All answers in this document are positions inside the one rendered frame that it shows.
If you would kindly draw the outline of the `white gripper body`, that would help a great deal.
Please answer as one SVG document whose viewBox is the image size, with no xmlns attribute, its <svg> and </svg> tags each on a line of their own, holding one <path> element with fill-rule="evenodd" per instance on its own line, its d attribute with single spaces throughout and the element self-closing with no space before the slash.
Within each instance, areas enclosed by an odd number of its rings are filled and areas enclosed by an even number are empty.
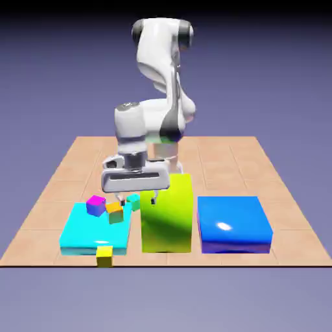
<svg viewBox="0 0 332 332">
<path fill-rule="evenodd" d="M 101 177 L 105 193 L 122 193 L 168 189 L 168 167 L 163 163 L 147 163 L 139 170 L 105 169 Z"/>
</svg>

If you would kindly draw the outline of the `small teal cube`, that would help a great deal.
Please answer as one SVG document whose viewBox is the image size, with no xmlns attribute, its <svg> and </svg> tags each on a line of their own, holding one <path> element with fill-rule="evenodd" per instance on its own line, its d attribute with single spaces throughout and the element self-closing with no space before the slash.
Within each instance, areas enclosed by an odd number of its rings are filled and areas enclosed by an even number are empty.
<svg viewBox="0 0 332 332">
<path fill-rule="evenodd" d="M 140 209 L 140 195 L 137 193 L 133 193 L 126 197 L 126 201 L 131 203 L 132 211 L 137 211 Z"/>
</svg>

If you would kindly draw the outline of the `small orange cube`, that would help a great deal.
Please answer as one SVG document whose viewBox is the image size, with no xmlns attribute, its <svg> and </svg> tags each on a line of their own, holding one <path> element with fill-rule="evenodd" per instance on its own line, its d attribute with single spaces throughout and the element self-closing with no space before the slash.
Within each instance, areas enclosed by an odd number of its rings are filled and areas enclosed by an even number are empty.
<svg viewBox="0 0 332 332">
<path fill-rule="evenodd" d="M 123 207 L 119 202 L 107 203 L 106 212 L 108 213 L 108 220 L 110 224 L 123 221 Z"/>
</svg>

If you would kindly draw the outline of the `small magenta cube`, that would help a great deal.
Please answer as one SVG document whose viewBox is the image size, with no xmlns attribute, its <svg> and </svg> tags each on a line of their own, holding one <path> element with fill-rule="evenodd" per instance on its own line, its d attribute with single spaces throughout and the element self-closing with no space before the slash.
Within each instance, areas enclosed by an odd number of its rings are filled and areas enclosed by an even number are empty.
<svg viewBox="0 0 332 332">
<path fill-rule="evenodd" d="M 93 195 L 87 200 L 86 209 L 89 215 L 100 217 L 106 211 L 106 199 Z"/>
</svg>

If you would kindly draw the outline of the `small yellow cube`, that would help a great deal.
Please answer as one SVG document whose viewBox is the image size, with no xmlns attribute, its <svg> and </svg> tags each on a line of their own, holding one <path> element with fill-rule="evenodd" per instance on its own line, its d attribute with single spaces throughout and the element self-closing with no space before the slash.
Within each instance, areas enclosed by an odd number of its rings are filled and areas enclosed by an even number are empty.
<svg viewBox="0 0 332 332">
<path fill-rule="evenodd" d="M 96 261 L 99 268 L 113 267 L 113 246 L 98 246 Z"/>
</svg>

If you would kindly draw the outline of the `large lime green box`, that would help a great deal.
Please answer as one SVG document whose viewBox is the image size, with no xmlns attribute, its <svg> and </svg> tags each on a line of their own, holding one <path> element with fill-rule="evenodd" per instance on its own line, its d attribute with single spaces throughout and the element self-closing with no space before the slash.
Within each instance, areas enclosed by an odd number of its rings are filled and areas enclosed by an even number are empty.
<svg viewBox="0 0 332 332">
<path fill-rule="evenodd" d="M 171 174 L 170 187 L 140 194 L 141 245 L 144 253 L 191 252 L 193 186 L 190 174 Z"/>
</svg>

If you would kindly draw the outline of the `large cyan box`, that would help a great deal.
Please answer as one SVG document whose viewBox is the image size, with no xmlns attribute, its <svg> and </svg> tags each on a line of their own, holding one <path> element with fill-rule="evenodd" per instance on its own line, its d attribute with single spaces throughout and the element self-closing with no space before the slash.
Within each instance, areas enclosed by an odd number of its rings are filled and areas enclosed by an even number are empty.
<svg viewBox="0 0 332 332">
<path fill-rule="evenodd" d="M 125 255 L 130 233 L 132 204 L 123 209 L 123 221 L 109 223 L 107 213 L 88 214 L 84 203 L 76 203 L 60 236 L 62 255 L 95 255 L 98 246 L 112 246 L 114 255 Z"/>
</svg>

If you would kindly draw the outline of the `large blue box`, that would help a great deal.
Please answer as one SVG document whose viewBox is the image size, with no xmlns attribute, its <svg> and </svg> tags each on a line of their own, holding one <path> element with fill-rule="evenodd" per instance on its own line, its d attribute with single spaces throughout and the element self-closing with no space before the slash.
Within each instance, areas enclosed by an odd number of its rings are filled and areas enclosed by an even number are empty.
<svg viewBox="0 0 332 332">
<path fill-rule="evenodd" d="M 256 196 L 200 196 L 197 221 L 204 254 L 268 254 L 273 231 Z"/>
</svg>

